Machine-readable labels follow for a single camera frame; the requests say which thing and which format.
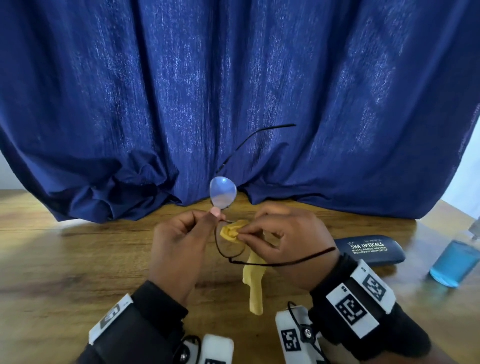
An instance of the wood grain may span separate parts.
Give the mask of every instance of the wood grain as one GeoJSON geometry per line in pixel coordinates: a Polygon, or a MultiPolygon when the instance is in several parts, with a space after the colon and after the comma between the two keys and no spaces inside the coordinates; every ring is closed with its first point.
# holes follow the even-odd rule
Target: wood grain
{"type": "MultiPolygon", "coordinates": [[[[441,286],[427,274],[448,244],[446,237],[414,220],[285,203],[314,211],[335,238],[384,234],[397,240],[406,261],[378,272],[434,342],[459,363],[480,363],[480,270],[476,268],[457,290],[441,286]]],[[[202,201],[192,207],[209,206],[202,201]]],[[[229,219],[252,218],[257,209],[240,195],[227,214],[229,219]]],[[[182,210],[164,206],[136,222],[58,223],[29,193],[0,192],[0,362],[72,362],[89,329],[145,279],[154,225],[182,210]]],[[[455,222],[448,215],[433,220],[451,227],[455,222]]],[[[264,314],[254,316],[241,270],[218,254],[212,239],[190,297],[186,328],[199,336],[231,337],[234,363],[282,363],[275,314],[288,300],[309,307],[310,298],[268,269],[263,279],[264,314]]]]}

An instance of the white device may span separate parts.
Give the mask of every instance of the white device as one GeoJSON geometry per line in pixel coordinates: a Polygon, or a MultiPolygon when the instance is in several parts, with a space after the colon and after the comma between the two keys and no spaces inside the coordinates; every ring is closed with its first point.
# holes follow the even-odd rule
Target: white device
{"type": "MultiPolygon", "coordinates": [[[[310,326],[312,324],[308,318],[308,310],[305,307],[295,306],[292,307],[291,310],[300,325],[310,326]]],[[[322,352],[317,340],[321,337],[320,333],[315,336],[315,340],[311,344],[303,340],[302,338],[311,340],[314,333],[307,327],[301,327],[303,333],[300,333],[300,328],[288,310],[277,312],[275,323],[286,364],[324,363],[324,358],[313,348],[313,345],[315,345],[315,347],[322,352]]]]}
{"type": "MultiPolygon", "coordinates": [[[[190,349],[190,358],[186,364],[195,364],[197,361],[198,346],[185,341],[185,345],[190,349]]],[[[202,340],[202,350],[200,351],[199,364],[232,364],[233,358],[233,340],[206,334],[202,340]]]]}

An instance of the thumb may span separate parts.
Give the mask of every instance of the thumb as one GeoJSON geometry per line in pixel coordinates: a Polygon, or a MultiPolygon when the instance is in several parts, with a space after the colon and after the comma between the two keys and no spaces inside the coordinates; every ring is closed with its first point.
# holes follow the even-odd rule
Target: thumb
{"type": "Polygon", "coordinates": [[[269,242],[252,234],[238,234],[237,239],[247,244],[265,262],[276,262],[276,255],[279,253],[279,250],[269,242]]]}
{"type": "Polygon", "coordinates": [[[195,224],[192,230],[187,234],[191,239],[206,243],[210,233],[217,226],[221,217],[221,211],[218,207],[212,207],[210,211],[205,214],[195,224]]]}

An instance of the bottle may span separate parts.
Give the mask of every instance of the bottle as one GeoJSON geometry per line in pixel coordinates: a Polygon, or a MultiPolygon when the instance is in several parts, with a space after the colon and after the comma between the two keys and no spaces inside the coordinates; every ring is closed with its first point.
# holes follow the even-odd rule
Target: bottle
{"type": "Polygon", "coordinates": [[[480,260],[480,218],[453,238],[430,269],[439,283],[456,288],[480,260]]]}

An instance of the yellow cloth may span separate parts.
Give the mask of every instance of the yellow cloth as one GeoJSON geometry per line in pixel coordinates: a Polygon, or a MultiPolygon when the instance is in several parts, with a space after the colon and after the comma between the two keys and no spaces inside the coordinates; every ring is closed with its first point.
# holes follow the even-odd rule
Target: yellow cloth
{"type": "MultiPolygon", "coordinates": [[[[226,225],[220,231],[220,236],[225,240],[233,243],[241,243],[237,239],[238,229],[248,224],[247,220],[238,220],[232,224],[226,225]]],[[[247,263],[265,264],[254,251],[250,251],[247,263]]],[[[250,312],[255,315],[264,313],[264,304],[262,298],[262,277],[266,271],[266,267],[244,266],[243,267],[243,283],[250,286],[250,312]]]]}

